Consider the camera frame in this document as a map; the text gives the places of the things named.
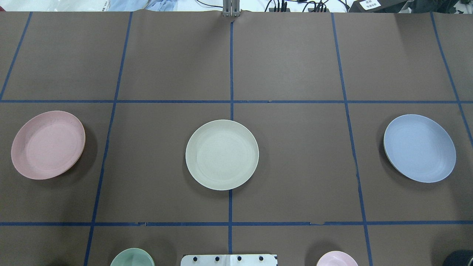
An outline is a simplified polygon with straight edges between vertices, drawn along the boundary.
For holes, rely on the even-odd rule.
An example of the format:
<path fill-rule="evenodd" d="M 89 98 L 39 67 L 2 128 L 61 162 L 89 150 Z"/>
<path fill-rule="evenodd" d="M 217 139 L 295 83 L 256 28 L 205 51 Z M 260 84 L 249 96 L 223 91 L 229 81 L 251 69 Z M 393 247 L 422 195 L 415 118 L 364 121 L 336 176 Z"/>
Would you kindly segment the black box with label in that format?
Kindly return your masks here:
<path fill-rule="evenodd" d="M 357 0 L 348 13 L 399 13 L 407 10 L 412 0 Z"/>

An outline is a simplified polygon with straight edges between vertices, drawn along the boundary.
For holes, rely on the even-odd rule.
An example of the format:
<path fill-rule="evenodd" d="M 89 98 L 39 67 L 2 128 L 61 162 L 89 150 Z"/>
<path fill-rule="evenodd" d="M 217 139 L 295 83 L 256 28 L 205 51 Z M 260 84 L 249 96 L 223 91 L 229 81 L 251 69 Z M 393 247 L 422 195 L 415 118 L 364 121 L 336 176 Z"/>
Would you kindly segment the black round object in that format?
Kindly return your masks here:
<path fill-rule="evenodd" d="M 456 250 L 450 253 L 443 261 L 443 266 L 472 266 L 472 250 Z"/>

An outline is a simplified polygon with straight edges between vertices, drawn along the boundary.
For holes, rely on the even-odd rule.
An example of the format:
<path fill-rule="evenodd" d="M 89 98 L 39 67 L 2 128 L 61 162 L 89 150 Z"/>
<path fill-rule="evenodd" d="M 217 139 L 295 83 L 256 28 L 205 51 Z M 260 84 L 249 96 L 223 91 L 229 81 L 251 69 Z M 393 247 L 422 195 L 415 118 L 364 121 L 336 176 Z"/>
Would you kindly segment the blue plate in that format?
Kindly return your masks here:
<path fill-rule="evenodd" d="M 451 136 L 425 116 L 411 113 L 390 121 L 384 132 L 383 147 L 391 165 L 417 182 L 442 181 L 456 166 L 456 147 Z"/>

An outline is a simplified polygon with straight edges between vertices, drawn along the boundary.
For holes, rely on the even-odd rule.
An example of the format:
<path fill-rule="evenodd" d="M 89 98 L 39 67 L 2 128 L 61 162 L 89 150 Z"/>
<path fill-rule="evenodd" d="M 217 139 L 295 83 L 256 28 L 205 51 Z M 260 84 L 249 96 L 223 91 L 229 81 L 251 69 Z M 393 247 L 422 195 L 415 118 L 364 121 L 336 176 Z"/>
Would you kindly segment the white metal base plate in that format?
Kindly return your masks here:
<path fill-rule="evenodd" d="M 181 266 L 277 266 L 277 255 L 272 254 L 217 254 L 185 255 Z"/>

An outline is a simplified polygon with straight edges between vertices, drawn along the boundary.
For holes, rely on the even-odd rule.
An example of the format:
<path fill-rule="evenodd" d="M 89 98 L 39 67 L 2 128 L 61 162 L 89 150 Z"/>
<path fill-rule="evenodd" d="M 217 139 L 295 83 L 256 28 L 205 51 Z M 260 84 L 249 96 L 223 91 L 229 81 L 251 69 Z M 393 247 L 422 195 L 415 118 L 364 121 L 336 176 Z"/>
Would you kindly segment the light blue cloth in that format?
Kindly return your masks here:
<path fill-rule="evenodd" d="M 110 0 L 108 11 L 173 11 L 177 0 Z"/>

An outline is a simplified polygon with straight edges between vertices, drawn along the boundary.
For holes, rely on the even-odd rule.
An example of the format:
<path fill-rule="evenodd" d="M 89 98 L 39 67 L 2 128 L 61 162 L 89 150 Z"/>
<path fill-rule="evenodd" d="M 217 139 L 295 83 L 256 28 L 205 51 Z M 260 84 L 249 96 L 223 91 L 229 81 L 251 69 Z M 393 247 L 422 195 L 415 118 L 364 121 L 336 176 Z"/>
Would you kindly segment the grey metal post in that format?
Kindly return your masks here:
<path fill-rule="evenodd" d="M 239 17 L 241 14 L 240 0 L 223 0 L 222 14 L 223 17 Z"/>

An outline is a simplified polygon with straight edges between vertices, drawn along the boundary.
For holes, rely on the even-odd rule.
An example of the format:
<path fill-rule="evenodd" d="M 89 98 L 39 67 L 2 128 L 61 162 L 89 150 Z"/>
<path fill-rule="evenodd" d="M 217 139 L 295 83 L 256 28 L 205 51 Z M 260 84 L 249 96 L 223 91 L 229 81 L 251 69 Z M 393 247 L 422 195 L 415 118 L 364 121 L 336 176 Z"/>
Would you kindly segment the cream white plate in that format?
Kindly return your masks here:
<path fill-rule="evenodd" d="M 191 135 L 185 161 L 196 182 L 209 189 L 227 191 L 253 176 L 259 162 L 259 145 L 241 123 L 214 120 Z"/>

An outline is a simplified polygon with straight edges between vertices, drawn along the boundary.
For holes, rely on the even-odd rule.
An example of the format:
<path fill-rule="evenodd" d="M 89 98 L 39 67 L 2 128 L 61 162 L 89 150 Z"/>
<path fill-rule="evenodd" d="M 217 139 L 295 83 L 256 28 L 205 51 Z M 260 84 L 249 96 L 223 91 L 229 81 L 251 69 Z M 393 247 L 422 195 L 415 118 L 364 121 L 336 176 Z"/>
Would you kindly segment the green plate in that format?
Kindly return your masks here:
<path fill-rule="evenodd" d="M 116 255 L 110 266 L 155 266 L 155 262 L 143 249 L 130 248 Z"/>

